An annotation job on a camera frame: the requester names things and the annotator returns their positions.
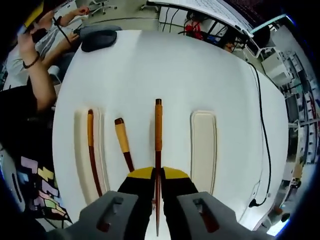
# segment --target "brush handle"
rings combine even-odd
[[[114,120],[114,124],[115,124],[116,136],[118,137],[118,141],[120,144],[121,151],[124,155],[124,159],[125,159],[126,164],[129,168],[129,171],[133,172],[135,170],[135,168],[134,168],[134,164],[132,162],[132,158],[131,158],[131,154],[130,154],[125,121],[120,117],[120,118],[117,118],[116,120]]]
[[[155,100],[155,151],[162,150],[162,101]]]

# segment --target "white table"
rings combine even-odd
[[[125,121],[135,168],[154,166],[153,118],[155,99],[161,98],[162,165],[190,174],[191,113],[213,111],[218,129],[213,195],[252,229],[273,203],[288,149],[285,99],[268,78],[261,73],[259,78],[272,161],[271,197],[261,207],[247,209],[260,179],[257,202],[266,195],[269,165],[255,73],[246,62],[203,41],[155,31],[119,31],[112,47],[90,53],[79,49],[65,75],[53,124],[55,174],[72,221],[86,206],[75,163],[75,110],[95,106],[105,111],[105,161],[110,188],[117,191],[129,170],[114,120]],[[163,212],[160,221],[160,236],[168,239]],[[153,213],[146,239],[155,236]]]

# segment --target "wristband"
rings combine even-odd
[[[26,65],[24,61],[22,62],[22,65],[25,69],[32,67],[39,60],[40,53],[38,51],[37,51],[37,53],[38,53],[38,56],[36,56],[35,60],[30,65]]]

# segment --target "yellow-wrapped handle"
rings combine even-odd
[[[130,150],[129,150],[129,142],[127,138],[125,122],[122,118],[118,118],[114,120],[114,124],[115,124],[116,136],[118,137],[121,151],[123,153],[127,153]]]
[[[155,100],[155,151],[162,150],[162,101]]]

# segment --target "black shirt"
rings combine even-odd
[[[31,84],[0,92],[0,142],[16,163],[23,156],[53,171],[52,119],[37,113]]]

